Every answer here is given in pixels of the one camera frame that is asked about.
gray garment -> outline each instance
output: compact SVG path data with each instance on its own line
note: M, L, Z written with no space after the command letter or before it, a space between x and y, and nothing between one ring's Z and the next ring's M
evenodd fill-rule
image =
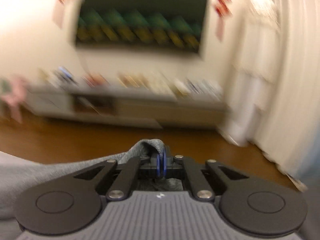
M150 147L154 147L162 153L164 144L158 139L145 139L136 143L128 152L77 163L50 165L31 163L24 166L0 164L0 240L14 240L21 234L14 219L13 203L17 196L27 188L79 171L107 159L116 159L119 164L126 163L132 157L147 155ZM182 184L179 180L167 179L144 185L145 190L150 188L182 190Z

gray ridged panel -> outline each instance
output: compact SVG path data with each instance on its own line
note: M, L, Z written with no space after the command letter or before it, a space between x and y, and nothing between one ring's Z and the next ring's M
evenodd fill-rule
M24 232L17 240L254 240L229 227L210 203L188 192L134 191L121 202L107 205L87 228L66 236L37 236ZM296 234L281 240L301 240Z

white logo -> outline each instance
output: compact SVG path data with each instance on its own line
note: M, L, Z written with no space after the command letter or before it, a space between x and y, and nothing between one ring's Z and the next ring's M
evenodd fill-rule
M160 194L156 195L156 197L157 197L157 198L163 198L163 197L165 197L165 194L160 193Z

brown floor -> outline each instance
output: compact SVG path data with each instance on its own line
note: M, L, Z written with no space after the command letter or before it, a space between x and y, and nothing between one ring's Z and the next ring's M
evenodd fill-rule
M0 151L40 163L75 162L127 151L144 138L158 138L173 155L193 157L203 163L216 159L248 174L296 189L254 145L240 148L211 130L125 128L42 119L24 113L24 123L0 121Z

wall-mounted television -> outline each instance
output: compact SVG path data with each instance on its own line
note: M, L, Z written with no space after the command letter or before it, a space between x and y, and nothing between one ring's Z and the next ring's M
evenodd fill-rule
M76 46L141 44L198 52L207 0L84 0Z

